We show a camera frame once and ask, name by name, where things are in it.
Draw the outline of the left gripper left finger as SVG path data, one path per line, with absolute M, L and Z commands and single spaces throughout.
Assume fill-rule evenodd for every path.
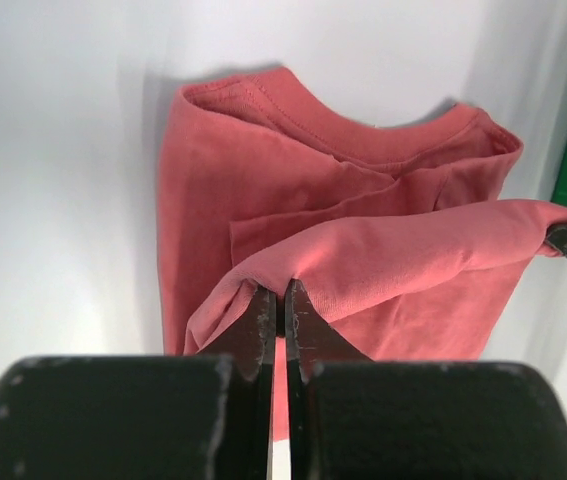
M 210 479 L 270 479 L 277 297 L 259 287 L 246 311 L 200 353 L 221 356 Z

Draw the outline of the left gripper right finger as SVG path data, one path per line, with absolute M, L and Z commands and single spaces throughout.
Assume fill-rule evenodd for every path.
M 326 363 L 368 362 L 370 358 L 319 315 L 298 279 L 286 289 L 284 334 L 291 477 L 319 479 L 322 440 L 314 377 Z

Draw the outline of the pink t shirt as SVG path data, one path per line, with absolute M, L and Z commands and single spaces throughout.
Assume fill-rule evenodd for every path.
M 522 142 L 482 109 L 373 128 L 278 67 L 182 86 L 158 172 L 164 348 L 202 350 L 301 281 L 374 360 L 478 359 L 567 208 L 499 194 Z

